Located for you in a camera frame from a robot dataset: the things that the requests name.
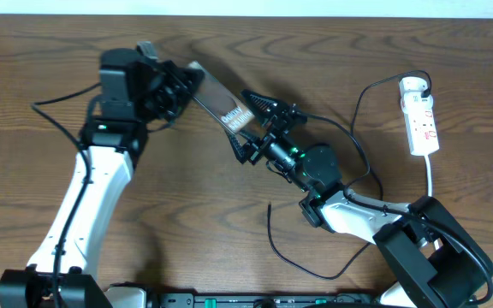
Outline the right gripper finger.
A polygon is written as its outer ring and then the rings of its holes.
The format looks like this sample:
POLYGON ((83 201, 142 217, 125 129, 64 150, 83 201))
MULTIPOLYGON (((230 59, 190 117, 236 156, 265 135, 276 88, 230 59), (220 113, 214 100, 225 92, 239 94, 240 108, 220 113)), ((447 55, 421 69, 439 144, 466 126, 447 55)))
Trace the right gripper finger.
POLYGON ((278 102, 274 98, 247 89, 241 91, 241 96, 244 98, 247 108, 261 124, 266 124, 275 114, 278 102))
POLYGON ((236 159, 241 164, 244 164, 245 162, 255 164, 256 161, 252 159, 252 156, 255 153, 255 145, 258 141, 258 137, 249 133, 247 130, 240 130, 239 135, 246 140, 245 144, 242 145, 234 134, 226 133, 236 159))

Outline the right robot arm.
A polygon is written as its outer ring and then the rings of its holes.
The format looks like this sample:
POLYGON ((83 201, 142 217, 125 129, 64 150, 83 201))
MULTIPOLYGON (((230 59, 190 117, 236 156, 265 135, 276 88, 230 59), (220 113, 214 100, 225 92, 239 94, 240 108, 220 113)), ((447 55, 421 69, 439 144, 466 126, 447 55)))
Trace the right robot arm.
POLYGON ((493 295, 493 263, 435 198, 386 203, 342 182, 326 144, 299 148, 289 133, 311 115, 281 100, 244 90, 223 100, 219 116, 239 162, 265 158, 269 171, 306 193, 299 203, 314 228, 374 245, 395 274, 376 299, 397 307, 476 307, 493 295))

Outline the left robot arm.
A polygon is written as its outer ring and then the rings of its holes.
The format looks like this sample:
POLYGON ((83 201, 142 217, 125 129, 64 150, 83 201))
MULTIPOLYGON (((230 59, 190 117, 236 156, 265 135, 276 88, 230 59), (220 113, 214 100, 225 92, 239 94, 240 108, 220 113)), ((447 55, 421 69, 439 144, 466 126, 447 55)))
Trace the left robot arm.
POLYGON ((170 127, 205 73, 159 61, 148 41, 102 53, 101 92, 87 105, 74 174, 49 232, 25 269, 0 278, 2 307, 156 307, 157 295, 132 282, 97 283, 104 237, 117 201, 134 176, 154 120, 170 127))

